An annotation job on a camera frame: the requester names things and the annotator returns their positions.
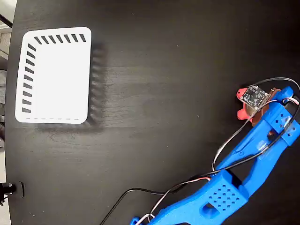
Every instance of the electronic chip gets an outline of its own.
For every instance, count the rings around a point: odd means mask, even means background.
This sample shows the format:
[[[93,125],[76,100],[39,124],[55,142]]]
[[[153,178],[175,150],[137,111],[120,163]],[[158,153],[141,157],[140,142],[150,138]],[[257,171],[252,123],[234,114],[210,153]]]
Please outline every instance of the electronic chip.
[[[257,110],[262,104],[266,103],[269,98],[270,94],[258,86],[252,86],[245,91],[240,100],[254,110]]]

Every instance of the blue robotic arm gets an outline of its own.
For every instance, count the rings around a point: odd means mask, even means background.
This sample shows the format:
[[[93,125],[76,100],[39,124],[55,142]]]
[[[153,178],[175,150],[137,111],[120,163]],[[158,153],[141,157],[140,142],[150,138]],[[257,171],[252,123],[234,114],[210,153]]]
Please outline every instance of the blue robotic arm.
[[[257,154],[268,146],[271,142],[268,137],[269,132],[279,134],[292,118],[281,104],[284,98],[292,96],[293,90],[290,87],[278,92],[273,99],[279,102],[270,103],[269,110],[259,123],[218,165],[217,169]],[[241,184],[234,182],[233,176],[228,171],[222,170],[193,195],[161,210],[148,225],[222,224],[248,202],[249,197],[266,181],[281,153],[291,146],[299,135],[300,125],[294,120],[282,137],[255,159],[249,176]],[[137,221],[138,219],[134,218],[131,225],[136,224]]]

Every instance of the white plastic container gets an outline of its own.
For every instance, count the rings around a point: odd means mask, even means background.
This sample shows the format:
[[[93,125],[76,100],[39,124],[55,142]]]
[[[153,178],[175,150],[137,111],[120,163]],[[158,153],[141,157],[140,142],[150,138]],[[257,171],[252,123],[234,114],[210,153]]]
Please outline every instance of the white plastic container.
[[[35,30],[22,40],[15,117],[24,123],[85,122],[88,115],[91,31]]]

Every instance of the table surface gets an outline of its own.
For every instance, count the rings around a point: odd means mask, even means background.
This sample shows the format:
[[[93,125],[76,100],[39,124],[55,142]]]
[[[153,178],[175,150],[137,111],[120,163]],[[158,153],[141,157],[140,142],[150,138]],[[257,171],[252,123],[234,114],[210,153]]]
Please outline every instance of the table surface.
[[[7,73],[6,168],[7,180],[26,188],[23,199],[9,199],[12,224],[97,225],[128,188],[164,191],[208,171],[216,149],[242,124],[235,97],[241,84],[274,76],[300,82],[299,6],[252,0],[18,1]],[[92,31],[87,122],[17,122],[23,35],[80,26]],[[288,83],[266,88],[272,85]],[[225,225],[295,224],[299,146],[285,151],[265,184]],[[202,184],[167,197],[161,207]],[[107,224],[129,224],[157,199],[131,193]]]

